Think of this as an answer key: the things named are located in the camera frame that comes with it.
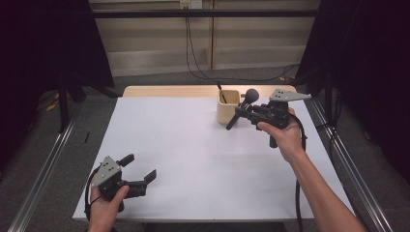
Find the human arm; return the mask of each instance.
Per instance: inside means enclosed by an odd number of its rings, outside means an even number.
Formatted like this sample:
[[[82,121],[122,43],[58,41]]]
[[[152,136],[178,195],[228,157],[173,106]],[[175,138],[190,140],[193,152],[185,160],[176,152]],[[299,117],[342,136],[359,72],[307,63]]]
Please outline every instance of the human arm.
[[[283,130],[263,122],[257,126],[275,138],[307,197],[320,231],[366,231],[310,161],[302,147],[299,126],[292,118]]]
[[[118,208],[129,192],[129,186],[121,187],[115,197],[111,201],[106,201],[101,197],[101,192],[98,188],[91,190],[90,199],[93,202],[91,205],[89,232],[110,232],[117,218]]]

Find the white tabletop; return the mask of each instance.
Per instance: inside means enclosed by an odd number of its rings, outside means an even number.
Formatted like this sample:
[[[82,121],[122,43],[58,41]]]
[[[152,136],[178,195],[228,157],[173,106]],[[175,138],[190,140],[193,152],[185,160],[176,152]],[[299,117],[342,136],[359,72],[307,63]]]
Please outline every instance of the white tabletop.
[[[262,97],[255,104],[267,103]],[[351,209],[303,101],[293,101],[307,135],[307,153],[328,185]],[[135,161],[123,179],[157,179],[147,195],[126,199],[118,219],[145,222],[278,221],[296,218],[296,178],[269,135],[240,118],[226,130],[217,98],[128,97],[117,101],[93,169],[105,156]],[[303,218],[313,218],[301,191]],[[86,220],[84,195],[73,218]]]

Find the aluminum rail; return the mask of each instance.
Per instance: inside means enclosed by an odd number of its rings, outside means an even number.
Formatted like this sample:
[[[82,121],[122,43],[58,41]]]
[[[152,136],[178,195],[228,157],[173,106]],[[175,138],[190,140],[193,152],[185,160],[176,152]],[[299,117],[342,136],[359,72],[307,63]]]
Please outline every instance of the aluminum rail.
[[[315,17],[319,10],[93,10],[91,13],[73,13],[94,18],[135,17]]]
[[[29,194],[27,195],[23,204],[18,210],[17,215],[15,216],[15,219],[9,227],[8,232],[23,232],[27,228],[31,216],[36,210],[37,204],[39,203],[40,198],[42,197],[42,194],[48,183],[51,173],[58,161],[58,158],[60,157],[60,154],[62,153],[67,143],[67,140],[70,137],[74,121],[79,114],[81,106],[82,104],[77,104],[74,106],[72,119],[69,121],[64,131],[57,136],[54,146],[48,154],[47,160],[45,161],[45,164],[43,165],[43,168],[39,176],[37,177],[37,180],[31,187]]]
[[[313,108],[318,115],[321,123],[325,125],[327,123],[326,117],[324,116],[324,109],[320,102],[317,100],[312,100]],[[328,134],[329,138],[332,136],[332,129],[326,127],[326,133]],[[392,226],[389,224],[385,214],[383,213],[382,208],[380,207],[379,203],[371,193],[370,189],[368,188],[365,180],[362,178],[358,168],[356,167],[355,163],[353,162],[352,158],[350,157],[349,153],[347,152],[344,144],[341,142],[340,137],[338,136],[337,132],[334,134],[334,148],[337,151],[338,157],[340,158],[344,168],[346,169],[347,174],[349,175],[350,179],[353,182],[353,185],[362,199],[362,202],[365,204],[365,207],[374,222],[374,225],[377,228],[377,231],[380,232],[390,232],[394,231]]]

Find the black curtain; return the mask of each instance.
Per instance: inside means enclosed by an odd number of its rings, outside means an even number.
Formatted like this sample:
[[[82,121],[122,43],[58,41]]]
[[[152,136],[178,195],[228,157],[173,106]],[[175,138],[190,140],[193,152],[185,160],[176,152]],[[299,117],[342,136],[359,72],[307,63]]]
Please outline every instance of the black curtain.
[[[74,99],[81,78],[114,84],[95,19],[75,14],[91,12],[87,0],[5,0],[0,9],[3,167],[34,122],[39,96],[58,89],[62,75]]]
[[[331,83],[410,183],[410,2],[322,0],[296,78],[313,95]]]

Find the wooden pencil cup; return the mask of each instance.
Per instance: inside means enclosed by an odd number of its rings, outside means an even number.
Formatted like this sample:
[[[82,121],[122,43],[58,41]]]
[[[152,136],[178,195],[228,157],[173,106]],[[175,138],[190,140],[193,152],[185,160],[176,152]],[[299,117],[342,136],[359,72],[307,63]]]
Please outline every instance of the wooden pencil cup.
[[[227,125],[235,115],[235,107],[241,102],[241,93],[237,90],[222,90],[222,93],[218,92],[217,120]]]

